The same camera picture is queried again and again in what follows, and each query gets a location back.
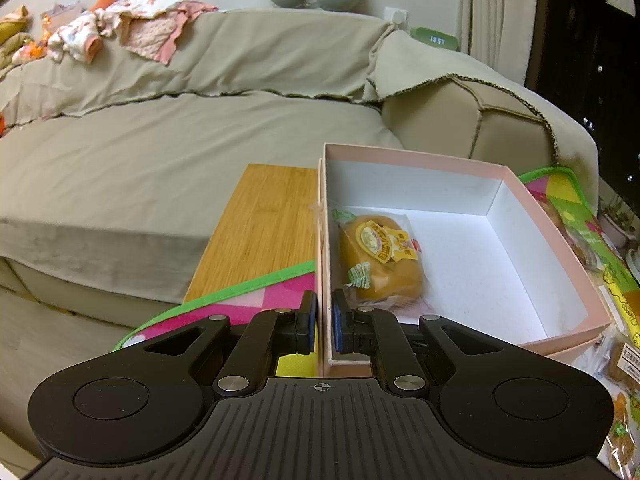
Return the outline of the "round bun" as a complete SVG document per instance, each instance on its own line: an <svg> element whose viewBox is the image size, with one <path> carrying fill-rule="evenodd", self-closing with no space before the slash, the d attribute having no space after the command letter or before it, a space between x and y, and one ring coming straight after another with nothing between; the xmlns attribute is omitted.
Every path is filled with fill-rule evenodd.
<svg viewBox="0 0 640 480"><path fill-rule="evenodd" d="M352 308L399 311L426 305L422 248L407 216L336 207L331 219L340 286Z"/></svg>

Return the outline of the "pink cardboard box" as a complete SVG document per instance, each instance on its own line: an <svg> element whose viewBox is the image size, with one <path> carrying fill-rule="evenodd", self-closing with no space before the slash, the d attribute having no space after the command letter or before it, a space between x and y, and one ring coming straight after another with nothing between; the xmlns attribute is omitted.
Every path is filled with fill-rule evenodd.
<svg viewBox="0 0 640 480"><path fill-rule="evenodd" d="M340 286L331 210L404 214L422 248L426 305L396 311L450 320L574 361L611 315L570 245L505 166L419 152L329 144L319 172L322 373L368 376L366 356L335 350L331 294Z"/></svg>

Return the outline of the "brown cake packet white label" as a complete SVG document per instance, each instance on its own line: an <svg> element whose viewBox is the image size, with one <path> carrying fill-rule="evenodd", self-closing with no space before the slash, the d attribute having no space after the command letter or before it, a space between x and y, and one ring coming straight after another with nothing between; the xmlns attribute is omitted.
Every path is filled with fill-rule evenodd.
<svg viewBox="0 0 640 480"><path fill-rule="evenodd" d="M639 348L614 330L603 341L598 374L639 399Z"/></svg>

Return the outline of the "wooden side table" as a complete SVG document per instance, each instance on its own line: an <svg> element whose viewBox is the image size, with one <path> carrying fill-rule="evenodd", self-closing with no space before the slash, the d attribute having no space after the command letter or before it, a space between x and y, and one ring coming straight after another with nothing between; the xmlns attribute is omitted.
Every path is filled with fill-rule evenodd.
<svg viewBox="0 0 640 480"><path fill-rule="evenodd" d="M248 165L183 300L314 260L317 183L314 169Z"/></svg>

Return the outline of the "beige covered sofa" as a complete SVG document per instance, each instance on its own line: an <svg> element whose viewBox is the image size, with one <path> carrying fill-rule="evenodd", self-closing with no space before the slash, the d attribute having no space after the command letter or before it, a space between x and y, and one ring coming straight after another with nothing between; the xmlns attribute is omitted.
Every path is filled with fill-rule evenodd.
<svg viewBox="0 0 640 480"><path fill-rule="evenodd" d="M186 294L246 166L328 143L564 166L597 206L596 144L532 90L378 18L207 13L167 64L107 40L1 74L1 285L135 326Z"/></svg>

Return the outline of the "potted plant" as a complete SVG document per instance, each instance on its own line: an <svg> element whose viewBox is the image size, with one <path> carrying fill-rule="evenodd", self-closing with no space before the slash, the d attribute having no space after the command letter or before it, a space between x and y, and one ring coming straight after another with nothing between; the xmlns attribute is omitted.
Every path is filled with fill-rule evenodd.
<svg viewBox="0 0 640 480"><path fill-rule="evenodd" d="M616 248L623 249L637 240L638 217L620 197L614 196L610 200L601 198L598 219L604 234Z"/></svg>

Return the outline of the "green digital clock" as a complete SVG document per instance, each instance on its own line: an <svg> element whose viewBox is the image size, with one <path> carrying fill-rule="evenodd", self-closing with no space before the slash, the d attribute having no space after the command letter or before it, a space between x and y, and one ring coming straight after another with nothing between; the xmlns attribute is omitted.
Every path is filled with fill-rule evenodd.
<svg viewBox="0 0 640 480"><path fill-rule="evenodd" d="M455 36L445 34L444 32L440 32L439 30L428 27L413 27L413 29L410 30L410 36L413 39L423 42L424 44L428 44L434 48L451 51L459 50L457 38Z"/></svg>

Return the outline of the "pink baby clothes pile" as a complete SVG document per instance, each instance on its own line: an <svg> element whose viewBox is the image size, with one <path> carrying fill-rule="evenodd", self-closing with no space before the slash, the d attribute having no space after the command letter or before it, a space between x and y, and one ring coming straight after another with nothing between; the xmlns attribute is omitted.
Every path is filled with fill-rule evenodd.
<svg viewBox="0 0 640 480"><path fill-rule="evenodd" d="M140 58L167 65L186 25L217 10L198 0L117 0L59 27L48 39L47 56L57 63L68 55L90 64L103 40L113 38Z"/></svg>

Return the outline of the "cream curtain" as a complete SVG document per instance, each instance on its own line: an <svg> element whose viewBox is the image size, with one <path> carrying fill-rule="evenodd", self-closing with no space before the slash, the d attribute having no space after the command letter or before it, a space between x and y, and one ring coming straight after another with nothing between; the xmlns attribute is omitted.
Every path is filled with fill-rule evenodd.
<svg viewBox="0 0 640 480"><path fill-rule="evenodd" d="M460 50L524 84L536 11L537 0L461 0Z"/></svg>

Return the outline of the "yellow stuffed toy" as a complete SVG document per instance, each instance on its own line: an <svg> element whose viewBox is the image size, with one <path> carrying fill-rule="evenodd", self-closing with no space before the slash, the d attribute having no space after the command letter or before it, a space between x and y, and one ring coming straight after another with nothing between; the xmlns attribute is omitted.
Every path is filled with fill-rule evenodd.
<svg viewBox="0 0 640 480"><path fill-rule="evenodd" d="M0 21L0 68L3 70L12 63L14 53L32 37L25 32L30 19L26 6L18 6L6 14Z"/></svg>

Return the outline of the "white wall socket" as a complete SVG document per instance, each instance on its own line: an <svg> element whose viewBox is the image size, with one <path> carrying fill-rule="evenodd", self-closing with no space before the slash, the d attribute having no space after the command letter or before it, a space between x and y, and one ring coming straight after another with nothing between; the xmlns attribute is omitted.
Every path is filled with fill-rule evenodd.
<svg viewBox="0 0 640 480"><path fill-rule="evenodd" d="M405 29L408 23L408 11L405 9L386 6L383 18L386 22L392 23L395 27Z"/></svg>

